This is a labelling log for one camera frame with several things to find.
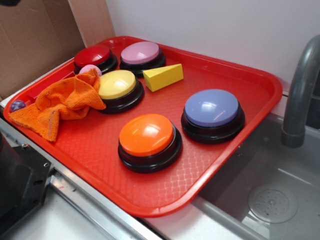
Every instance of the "button top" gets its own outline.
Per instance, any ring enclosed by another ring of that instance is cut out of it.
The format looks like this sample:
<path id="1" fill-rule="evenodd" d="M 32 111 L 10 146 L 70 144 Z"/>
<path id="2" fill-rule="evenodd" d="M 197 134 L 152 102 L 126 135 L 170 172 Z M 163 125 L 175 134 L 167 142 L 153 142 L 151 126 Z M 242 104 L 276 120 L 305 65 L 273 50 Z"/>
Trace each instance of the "button top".
<path id="1" fill-rule="evenodd" d="M 105 100 L 117 99 L 130 93 L 136 86 L 135 75 L 128 70 L 115 70 L 100 77 L 98 94 Z"/>
<path id="2" fill-rule="evenodd" d="M 187 118 L 201 127 L 219 127 L 232 121 L 238 112 L 237 98 L 221 89 L 208 89 L 192 95 L 185 104 Z"/>
<path id="3" fill-rule="evenodd" d="M 130 120 L 121 130 L 120 144 L 125 152 L 147 157 L 163 151 L 174 137 L 173 125 L 165 116 L 145 114 Z"/>
<path id="4" fill-rule="evenodd" d="M 85 65 L 99 65 L 106 61 L 111 55 L 111 51 L 107 46 L 94 45 L 79 51 L 74 56 L 74 63 L 83 68 Z"/>
<path id="5" fill-rule="evenodd" d="M 126 64 L 144 64 L 159 55 L 159 46 L 150 41 L 141 41 L 127 46 L 121 52 L 121 58 Z"/>

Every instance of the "pink button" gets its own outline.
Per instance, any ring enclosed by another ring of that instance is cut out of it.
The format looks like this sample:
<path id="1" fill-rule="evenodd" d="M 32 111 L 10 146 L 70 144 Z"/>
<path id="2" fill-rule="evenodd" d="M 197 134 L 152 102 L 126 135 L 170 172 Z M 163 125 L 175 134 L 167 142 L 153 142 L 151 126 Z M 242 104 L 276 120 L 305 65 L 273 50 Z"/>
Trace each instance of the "pink button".
<path id="1" fill-rule="evenodd" d="M 159 55 L 159 46 L 150 41 L 141 41 L 127 46 L 122 52 L 121 57 L 126 64 L 144 64 Z"/>

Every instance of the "orange button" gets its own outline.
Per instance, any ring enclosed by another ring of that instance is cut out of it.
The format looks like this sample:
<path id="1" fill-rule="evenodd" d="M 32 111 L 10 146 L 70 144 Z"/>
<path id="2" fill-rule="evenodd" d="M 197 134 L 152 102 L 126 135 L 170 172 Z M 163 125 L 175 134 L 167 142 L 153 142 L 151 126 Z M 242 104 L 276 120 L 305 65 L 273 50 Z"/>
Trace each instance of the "orange button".
<path id="1" fill-rule="evenodd" d="M 130 120 L 121 130 L 119 141 L 125 152 L 136 157 L 155 155 L 174 137 L 173 125 L 159 114 L 145 114 Z"/>

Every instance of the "stainless steel sink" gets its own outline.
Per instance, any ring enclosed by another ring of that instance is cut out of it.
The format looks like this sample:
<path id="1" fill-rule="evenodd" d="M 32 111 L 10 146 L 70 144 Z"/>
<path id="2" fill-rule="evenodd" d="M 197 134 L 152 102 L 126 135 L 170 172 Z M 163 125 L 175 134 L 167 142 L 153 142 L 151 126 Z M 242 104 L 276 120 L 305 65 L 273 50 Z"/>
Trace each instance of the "stainless steel sink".
<path id="1" fill-rule="evenodd" d="M 282 122 L 270 114 L 199 196 L 266 239 L 318 240 L 320 131 L 307 127 L 304 145 L 288 148 Z"/>

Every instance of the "orange microfiber towel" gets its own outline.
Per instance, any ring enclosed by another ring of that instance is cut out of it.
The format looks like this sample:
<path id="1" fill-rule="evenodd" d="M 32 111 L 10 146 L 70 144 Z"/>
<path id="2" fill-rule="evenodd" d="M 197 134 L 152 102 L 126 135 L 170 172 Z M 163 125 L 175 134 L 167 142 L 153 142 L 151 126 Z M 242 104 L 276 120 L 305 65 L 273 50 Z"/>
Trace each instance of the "orange microfiber towel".
<path id="1" fill-rule="evenodd" d="M 95 69 L 60 80 L 44 89 L 35 103 L 10 113 L 9 117 L 18 125 L 54 142 L 59 120 L 83 119 L 90 108 L 106 108 L 98 94 L 99 85 L 100 77 Z"/>

